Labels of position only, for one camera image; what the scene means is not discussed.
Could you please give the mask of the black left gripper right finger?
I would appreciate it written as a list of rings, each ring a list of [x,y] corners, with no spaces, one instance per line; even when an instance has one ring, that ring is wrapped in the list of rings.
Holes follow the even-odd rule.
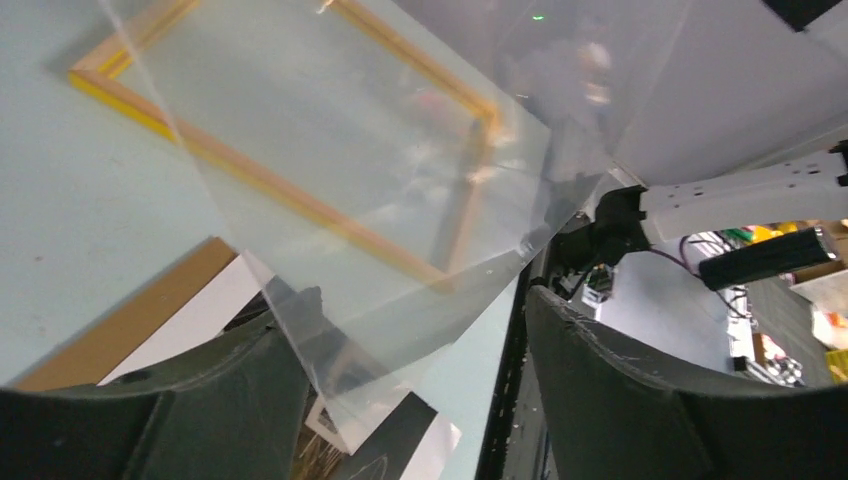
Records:
[[[564,479],[843,479],[847,389],[682,360],[535,286],[526,328]]]

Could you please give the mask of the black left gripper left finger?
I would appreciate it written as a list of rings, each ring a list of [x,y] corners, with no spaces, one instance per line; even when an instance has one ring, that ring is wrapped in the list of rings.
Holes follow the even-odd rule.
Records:
[[[309,383],[255,319],[109,384],[1,393],[5,479],[286,479]]]

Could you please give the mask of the clear acrylic sheet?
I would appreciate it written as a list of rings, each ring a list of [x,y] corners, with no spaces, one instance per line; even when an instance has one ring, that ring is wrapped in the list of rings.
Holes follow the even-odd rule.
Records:
[[[236,243],[413,390],[622,163],[688,1],[359,1],[500,113],[481,123],[329,1],[194,1],[118,81],[444,270],[439,292],[191,154]]]

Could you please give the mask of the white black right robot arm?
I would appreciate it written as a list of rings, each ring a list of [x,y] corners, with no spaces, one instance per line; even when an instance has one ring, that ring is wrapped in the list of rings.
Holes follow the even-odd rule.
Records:
[[[711,291],[842,259],[822,221],[847,216],[847,143],[766,168],[665,186],[605,193],[593,221],[550,244],[553,265],[586,277],[630,253],[685,236],[780,221],[813,226],[700,262],[695,276]]]

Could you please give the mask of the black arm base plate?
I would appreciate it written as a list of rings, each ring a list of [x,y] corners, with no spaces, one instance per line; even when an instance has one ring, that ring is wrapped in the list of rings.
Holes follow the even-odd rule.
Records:
[[[542,251],[517,277],[475,471],[477,479],[558,477],[525,324],[530,283],[547,271],[547,252]]]

